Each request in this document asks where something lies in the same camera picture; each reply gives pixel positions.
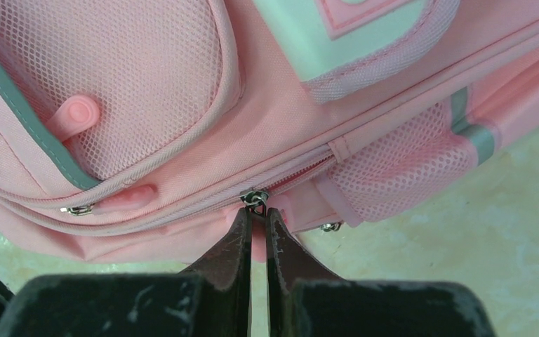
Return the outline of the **pink student backpack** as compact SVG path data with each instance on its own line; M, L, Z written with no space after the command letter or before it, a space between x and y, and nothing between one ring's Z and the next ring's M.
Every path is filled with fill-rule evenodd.
M0 233L190 263L395 216L539 125L539 1L0 1Z

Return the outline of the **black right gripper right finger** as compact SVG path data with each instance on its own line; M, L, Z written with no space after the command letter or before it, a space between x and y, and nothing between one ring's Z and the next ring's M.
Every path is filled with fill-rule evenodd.
M271 336L494 336L483 303L454 282L348 280L265 219Z

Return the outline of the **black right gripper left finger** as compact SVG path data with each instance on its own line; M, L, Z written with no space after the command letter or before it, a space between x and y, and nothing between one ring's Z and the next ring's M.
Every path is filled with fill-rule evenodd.
M177 273L44 275L7 305L0 336L248 336L253 215Z

